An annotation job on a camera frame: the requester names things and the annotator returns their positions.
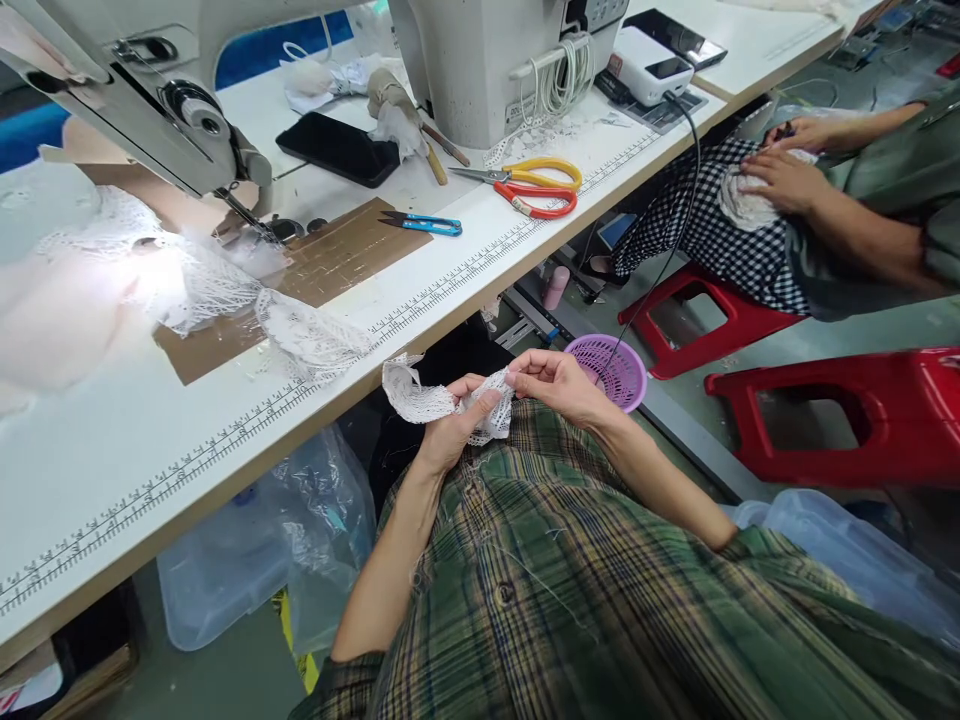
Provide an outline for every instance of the small plastic basket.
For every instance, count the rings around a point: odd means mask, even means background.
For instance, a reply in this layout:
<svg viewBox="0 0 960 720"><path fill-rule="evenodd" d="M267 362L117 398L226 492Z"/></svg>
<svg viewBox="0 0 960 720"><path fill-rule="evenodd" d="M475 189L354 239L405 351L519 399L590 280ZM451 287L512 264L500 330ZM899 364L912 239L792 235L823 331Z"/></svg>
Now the small plastic basket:
<svg viewBox="0 0 960 720"><path fill-rule="evenodd" d="M626 343L618 346L617 339L610 335L583 335L567 345L566 352L599 376L607 397L624 412L640 407L647 392L647 369L632 347Z"/></svg>

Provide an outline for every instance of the red stool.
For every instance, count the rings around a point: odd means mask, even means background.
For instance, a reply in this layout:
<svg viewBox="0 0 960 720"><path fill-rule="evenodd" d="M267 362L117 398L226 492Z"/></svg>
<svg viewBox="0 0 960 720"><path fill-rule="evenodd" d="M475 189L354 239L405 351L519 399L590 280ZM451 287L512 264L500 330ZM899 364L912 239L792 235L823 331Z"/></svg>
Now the red stool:
<svg viewBox="0 0 960 720"><path fill-rule="evenodd" d="M710 296L727 316L727 321L716 330L675 350L650 315L665 300L678 297L686 301L701 293ZM621 325L633 316L641 302L643 298L617 315ZM657 357L657 364L650 368L650 373L658 380L669 380L726 357L803 319L800 315L762 307L729 283L710 275L696 263L689 262L650 291L643 312L637 315L632 324Z"/></svg>
<svg viewBox="0 0 960 720"><path fill-rule="evenodd" d="M726 398L742 441L735 454L761 480L835 487L960 487L960 348L818 360L706 378ZM836 400L860 447L782 451L773 447L757 393L793 388Z"/></svg>

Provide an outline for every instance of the checkered skirt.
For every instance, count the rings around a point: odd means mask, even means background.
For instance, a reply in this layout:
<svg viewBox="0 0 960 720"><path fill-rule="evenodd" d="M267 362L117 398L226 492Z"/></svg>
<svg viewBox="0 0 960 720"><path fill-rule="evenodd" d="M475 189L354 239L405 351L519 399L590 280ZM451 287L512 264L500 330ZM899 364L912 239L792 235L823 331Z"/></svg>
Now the checkered skirt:
<svg viewBox="0 0 960 720"><path fill-rule="evenodd" d="M781 218L773 225L748 232L720 211L717 193L727 169L756 152L755 142L734 138L704 148L693 214L680 249L698 265L733 283L762 305L780 312L809 315L809 304L786 258L789 221ZM693 153L684 153L663 169L661 189L613 251L617 275L629 275L641 262L676 243L696 172Z"/></svg>

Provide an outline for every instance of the white device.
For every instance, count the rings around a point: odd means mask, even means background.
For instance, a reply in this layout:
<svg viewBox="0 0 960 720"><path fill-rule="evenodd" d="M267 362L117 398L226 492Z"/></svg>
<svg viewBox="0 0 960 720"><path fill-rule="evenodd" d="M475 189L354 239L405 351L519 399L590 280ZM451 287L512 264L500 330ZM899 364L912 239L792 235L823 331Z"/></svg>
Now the white device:
<svg viewBox="0 0 960 720"><path fill-rule="evenodd" d="M28 50L41 52L0 49L0 60L168 182L194 197L213 193L275 239L258 219L272 209L270 163L223 116L214 91L220 53L240 35L358 2L4 0ZM390 9L417 100L453 142L488 148L521 122L518 68L561 35L586 32L599 70L628 4L390 0ZM252 211L231 195L235 180L261 187Z"/></svg>
<svg viewBox="0 0 960 720"><path fill-rule="evenodd" d="M693 65L635 27L617 33L607 70L646 107L662 102L667 91L680 97L693 79Z"/></svg>

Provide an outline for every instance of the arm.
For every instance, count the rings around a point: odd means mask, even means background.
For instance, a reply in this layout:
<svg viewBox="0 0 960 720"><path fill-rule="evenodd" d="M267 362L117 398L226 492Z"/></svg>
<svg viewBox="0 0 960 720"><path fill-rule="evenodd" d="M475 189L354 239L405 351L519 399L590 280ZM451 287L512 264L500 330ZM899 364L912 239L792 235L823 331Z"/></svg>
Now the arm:
<svg viewBox="0 0 960 720"><path fill-rule="evenodd" d="M657 515L715 551L737 534L723 510L587 379L572 355L528 350L510 363L507 382L518 397L537 398L593 435L627 487Z"/></svg>
<svg viewBox="0 0 960 720"><path fill-rule="evenodd" d="M856 118L794 118L789 122L793 135L776 139L778 133L788 129L787 123L782 123L767 132L763 147L797 148L812 153L853 152L893 132L926 106L924 102L914 102L878 115Z"/></svg>
<svg viewBox="0 0 960 720"><path fill-rule="evenodd" d="M947 294L926 272L920 228L878 215L836 189L812 203L804 218L834 252L874 277L929 297Z"/></svg>
<svg viewBox="0 0 960 720"><path fill-rule="evenodd" d="M468 375L447 389L463 398L483 381L478 375ZM488 390L463 415L427 425L420 450L397 492L393 512L350 593L330 653L334 661L346 662L390 647L406 617L413 574L430 540L443 479L460 459L470 433L498 402L500 393Z"/></svg>
<svg viewBox="0 0 960 720"><path fill-rule="evenodd" d="M773 149L747 158L744 173L767 185L744 190L767 198L782 213L804 218L817 238L870 275L930 297L946 288L927 273L923 230L867 209L830 185L815 166Z"/></svg>

